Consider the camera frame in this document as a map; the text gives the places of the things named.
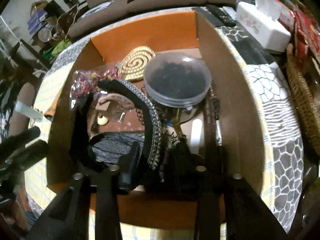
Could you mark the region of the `wicker basket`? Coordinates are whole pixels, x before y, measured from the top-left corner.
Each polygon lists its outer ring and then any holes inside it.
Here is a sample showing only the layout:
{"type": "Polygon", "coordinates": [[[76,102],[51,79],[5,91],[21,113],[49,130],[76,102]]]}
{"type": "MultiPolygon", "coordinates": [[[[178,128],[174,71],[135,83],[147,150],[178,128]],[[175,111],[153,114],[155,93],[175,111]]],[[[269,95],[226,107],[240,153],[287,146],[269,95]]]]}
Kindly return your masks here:
{"type": "Polygon", "coordinates": [[[310,145],[319,155],[319,117],[316,105],[303,74],[297,67],[293,54],[293,44],[289,43],[286,49],[286,72],[291,94],[295,102],[300,124],[310,145]]]}

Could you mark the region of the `black patterned headband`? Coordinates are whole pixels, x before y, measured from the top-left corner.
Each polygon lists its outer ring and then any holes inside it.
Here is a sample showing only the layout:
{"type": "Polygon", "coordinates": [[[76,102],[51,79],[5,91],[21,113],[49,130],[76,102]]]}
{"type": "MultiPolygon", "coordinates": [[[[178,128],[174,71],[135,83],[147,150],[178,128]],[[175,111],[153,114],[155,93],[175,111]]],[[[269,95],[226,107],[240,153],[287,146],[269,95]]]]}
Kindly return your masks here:
{"type": "Polygon", "coordinates": [[[122,79],[98,82],[98,87],[106,92],[115,92],[130,99],[135,108],[125,115],[123,122],[109,122],[100,129],[102,132],[144,132],[142,155],[149,169],[159,168],[161,122],[158,113],[141,89],[122,79]]]}

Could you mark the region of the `cream spiral hair brush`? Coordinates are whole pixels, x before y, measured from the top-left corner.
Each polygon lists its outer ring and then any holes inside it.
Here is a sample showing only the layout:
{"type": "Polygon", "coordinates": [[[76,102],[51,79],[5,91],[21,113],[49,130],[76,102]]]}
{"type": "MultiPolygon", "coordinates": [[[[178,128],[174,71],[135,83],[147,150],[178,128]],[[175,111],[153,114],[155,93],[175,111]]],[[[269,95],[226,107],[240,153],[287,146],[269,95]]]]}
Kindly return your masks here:
{"type": "MultiPolygon", "coordinates": [[[[122,79],[125,81],[133,82],[140,81],[143,77],[144,68],[147,63],[155,57],[155,53],[152,49],[146,46],[140,46],[129,52],[125,58],[117,65],[119,70],[120,77],[118,79],[122,79]]],[[[99,88],[100,96],[108,93],[115,92],[106,92],[102,91],[99,88]]]]}

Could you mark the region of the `white tissue box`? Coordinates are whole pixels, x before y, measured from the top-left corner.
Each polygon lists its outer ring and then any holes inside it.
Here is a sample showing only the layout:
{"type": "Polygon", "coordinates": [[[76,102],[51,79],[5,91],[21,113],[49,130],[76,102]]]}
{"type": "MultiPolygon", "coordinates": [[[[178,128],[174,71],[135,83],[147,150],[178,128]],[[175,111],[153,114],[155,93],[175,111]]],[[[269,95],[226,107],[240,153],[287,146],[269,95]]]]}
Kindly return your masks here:
{"type": "Polygon", "coordinates": [[[272,20],[246,2],[238,3],[236,22],[267,50],[282,53],[291,39],[290,32],[278,20],[272,20]]]}

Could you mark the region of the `brown chair back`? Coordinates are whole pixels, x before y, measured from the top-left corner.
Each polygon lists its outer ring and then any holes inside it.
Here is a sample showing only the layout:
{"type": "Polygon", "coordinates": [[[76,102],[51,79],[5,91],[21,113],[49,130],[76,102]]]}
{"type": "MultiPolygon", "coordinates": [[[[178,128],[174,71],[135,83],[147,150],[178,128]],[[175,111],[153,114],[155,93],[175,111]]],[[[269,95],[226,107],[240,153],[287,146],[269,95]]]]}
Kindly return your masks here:
{"type": "Polygon", "coordinates": [[[31,83],[25,83],[21,88],[10,119],[9,136],[19,135],[28,129],[29,117],[25,113],[33,105],[35,94],[36,89],[31,83]]]}

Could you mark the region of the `grey knitted pouch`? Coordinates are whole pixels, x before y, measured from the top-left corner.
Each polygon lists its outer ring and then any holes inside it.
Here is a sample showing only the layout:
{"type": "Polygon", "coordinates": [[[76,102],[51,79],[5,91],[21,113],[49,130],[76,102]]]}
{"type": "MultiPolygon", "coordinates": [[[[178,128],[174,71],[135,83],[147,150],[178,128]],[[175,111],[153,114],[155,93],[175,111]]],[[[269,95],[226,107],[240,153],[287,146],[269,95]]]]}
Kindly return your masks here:
{"type": "Polygon", "coordinates": [[[140,132],[104,132],[95,135],[89,144],[97,161],[116,164],[122,155],[130,152],[134,142],[138,142],[142,152],[144,133],[140,132]]]}

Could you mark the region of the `orange cloth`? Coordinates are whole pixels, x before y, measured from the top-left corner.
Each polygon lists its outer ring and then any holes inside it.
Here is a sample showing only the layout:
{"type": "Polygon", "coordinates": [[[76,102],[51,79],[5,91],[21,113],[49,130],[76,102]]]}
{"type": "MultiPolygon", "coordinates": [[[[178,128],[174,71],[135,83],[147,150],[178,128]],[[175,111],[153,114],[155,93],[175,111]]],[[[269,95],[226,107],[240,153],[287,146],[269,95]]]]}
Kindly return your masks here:
{"type": "Polygon", "coordinates": [[[51,104],[51,106],[45,111],[44,113],[44,117],[49,120],[49,121],[53,121],[55,112],[56,112],[56,108],[57,108],[57,104],[59,101],[59,97],[57,96],[53,103],[51,104]]]}

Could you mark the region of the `brown leather keychain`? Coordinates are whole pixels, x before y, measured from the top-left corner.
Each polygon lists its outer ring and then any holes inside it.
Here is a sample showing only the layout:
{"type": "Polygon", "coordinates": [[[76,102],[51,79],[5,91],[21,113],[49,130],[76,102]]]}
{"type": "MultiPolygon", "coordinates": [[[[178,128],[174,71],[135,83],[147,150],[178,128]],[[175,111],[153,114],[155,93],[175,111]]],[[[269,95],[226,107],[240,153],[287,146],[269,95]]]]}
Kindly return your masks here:
{"type": "Polygon", "coordinates": [[[104,126],[108,122],[122,123],[127,112],[132,111],[135,104],[127,97],[117,94],[103,94],[97,101],[97,123],[104,126]]]}

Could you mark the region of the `pale green tube bottle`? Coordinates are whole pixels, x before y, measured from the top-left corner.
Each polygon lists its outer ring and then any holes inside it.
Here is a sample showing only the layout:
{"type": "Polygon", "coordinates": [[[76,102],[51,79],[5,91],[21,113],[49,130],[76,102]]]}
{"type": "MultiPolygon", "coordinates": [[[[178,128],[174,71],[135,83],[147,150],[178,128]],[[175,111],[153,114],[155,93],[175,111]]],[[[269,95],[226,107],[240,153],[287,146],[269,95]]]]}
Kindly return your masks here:
{"type": "Polygon", "coordinates": [[[33,109],[33,107],[27,106],[25,103],[22,103],[20,101],[16,102],[15,111],[28,117],[31,120],[34,120],[35,122],[42,122],[44,118],[44,115],[41,112],[33,109]]]}

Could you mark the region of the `green bag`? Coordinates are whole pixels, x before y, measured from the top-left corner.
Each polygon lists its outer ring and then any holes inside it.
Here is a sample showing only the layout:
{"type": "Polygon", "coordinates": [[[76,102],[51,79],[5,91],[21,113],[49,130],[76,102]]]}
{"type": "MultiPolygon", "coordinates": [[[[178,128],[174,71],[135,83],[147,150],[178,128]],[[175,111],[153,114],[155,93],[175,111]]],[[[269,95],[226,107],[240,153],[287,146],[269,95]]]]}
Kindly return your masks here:
{"type": "Polygon", "coordinates": [[[51,52],[51,55],[53,57],[56,57],[57,55],[59,55],[61,52],[63,52],[66,48],[68,48],[69,46],[72,45],[71,40],[69,39],[65,39],[62,40],[60,43],[57,44],[57,46],[53,49],[53,51],[51,52]]]}

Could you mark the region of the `bag of colourful hair ties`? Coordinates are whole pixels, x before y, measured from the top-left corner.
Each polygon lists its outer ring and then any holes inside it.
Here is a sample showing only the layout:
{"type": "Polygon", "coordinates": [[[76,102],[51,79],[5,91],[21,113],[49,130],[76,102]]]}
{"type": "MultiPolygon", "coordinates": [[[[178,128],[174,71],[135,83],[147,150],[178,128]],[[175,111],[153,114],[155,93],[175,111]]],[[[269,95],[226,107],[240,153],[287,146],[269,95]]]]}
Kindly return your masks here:
{"type": "Polygon", "coordinates": [[[107,66],[99,66],[92,70],[75,70],[72,76],[72,84],[69,93],[70,109],[75,109],[80,99],[87,94],[99,94],[98,82],[113,80],[120,77],[117,67],[107,69],[107,66]]]}

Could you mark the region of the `black remote control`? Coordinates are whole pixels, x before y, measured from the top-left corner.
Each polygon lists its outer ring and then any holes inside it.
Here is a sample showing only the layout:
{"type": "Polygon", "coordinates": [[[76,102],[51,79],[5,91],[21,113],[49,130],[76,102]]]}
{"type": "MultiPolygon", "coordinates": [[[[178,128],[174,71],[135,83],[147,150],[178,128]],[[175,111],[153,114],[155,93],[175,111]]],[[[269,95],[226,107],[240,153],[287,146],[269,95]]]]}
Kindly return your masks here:
{"type": "Polygon", "coordinates": [[[236,26],[236,21],[231,18],[226,12],[220,10],[217,6],[212,4],[206,5],[207,10],[214,15],[218,20],[220,20],[227,27],[236,26]]]}

